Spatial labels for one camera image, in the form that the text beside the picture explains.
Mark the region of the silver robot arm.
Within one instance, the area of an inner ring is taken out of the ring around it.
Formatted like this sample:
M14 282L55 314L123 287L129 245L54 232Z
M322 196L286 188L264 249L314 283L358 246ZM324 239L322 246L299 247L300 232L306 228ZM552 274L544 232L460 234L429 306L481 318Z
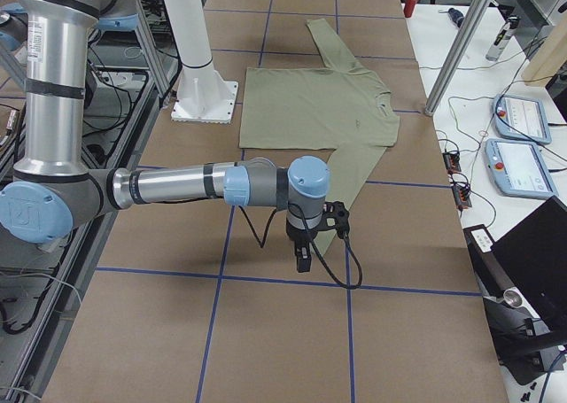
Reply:
M89 32L134 29L137 0L18 0L27 13L26 141L1 193L1 223L15 237L47 244L132 205L223 199L286 214L297 269L307 272L326 229L330 171L313 156L277 167L263 158L187 168L90 169L81 160Z

